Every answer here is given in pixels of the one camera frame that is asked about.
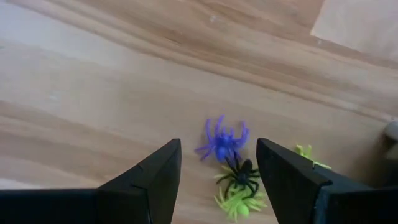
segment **toy spider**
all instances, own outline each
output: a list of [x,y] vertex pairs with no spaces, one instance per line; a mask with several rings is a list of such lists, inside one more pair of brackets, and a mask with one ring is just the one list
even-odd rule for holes
[[232,172],[217,180],[217,184],[219,184],[221,181],[231,178],[229,184],[225,188],[224,198],[228,198],[229,188],[231,188],[232,185],[234,185],[234,188],[236,188],[237,185],[242,186],[241,190],[245,190],[246,186],[248,186],[251,190],[251,194],[244,197],[243,200],[247,198],[253,198],[259,190],[259,184],[250,178],[260,177],[259,170],[253,169],[253,163],[250,159],[246,159],[242,166],[240,166],[237,154],[234,155],[235,167],[232,166],[231,161],[227,157],[225,159]]
[[249,137],[249,130],[246,128],[246,124],[243,122],[242,136],[240,138],[234,138],[234,130],[229,129],[229,133],[226,131],[226,127],[221,128],[224,115],[221,115],[217,121],[214,130],[214,137],[210,133],[211,120],[208,119],[206,122],[206,135],[209,143],[206,146],[195,149],[196,152],[207,150],[200,160],[206,159],[213,151],[215,151],[216,158],[219,162],[224,162],[226,157],[232,158],[234,154],[237,154],[240,158],[238,149],[243,147]]
[[237,188],[232,188],[229,192],[228,199],[223,197],[223,190],[219,187],[219,195],[214,196],[218,206],[224,210],[229,219],[238,221],[238,215],[242,215],[247,218],[250,214],[250,209],[261,211],[261,207],[267,207],[267,205],[262,200],[266,195],[262,192],[258,192],[253,198],[247,198],[251,191],[249,189],[239,190]]
[[301,145],[296,145],[296,151],[301,156],[311,160],[314,164],[320,165],[320,166],[322,166],[323,168],[326,168],[326,169],[331,169],[330,166],[324,165],[324,164],[322,164],[320,162],[317,162],[317,161],[314,161],[313,159],[311,159],[311,153],[312,153],[312,146],[311,145],[309,145],[306,149],[303,146],[301,146]]

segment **wooden surface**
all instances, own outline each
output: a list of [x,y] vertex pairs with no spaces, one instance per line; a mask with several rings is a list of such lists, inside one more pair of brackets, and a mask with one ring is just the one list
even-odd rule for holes
[[326,0],[312,35],[398,62],[398,2]]
[[[357,180],[398,115],[397,64],[310,35],[321,1],[0,1],[0,187],[96,187],[172,138],[173,223],[227,223],[208,118]],[[270,208],[240,223],[277,223]]]

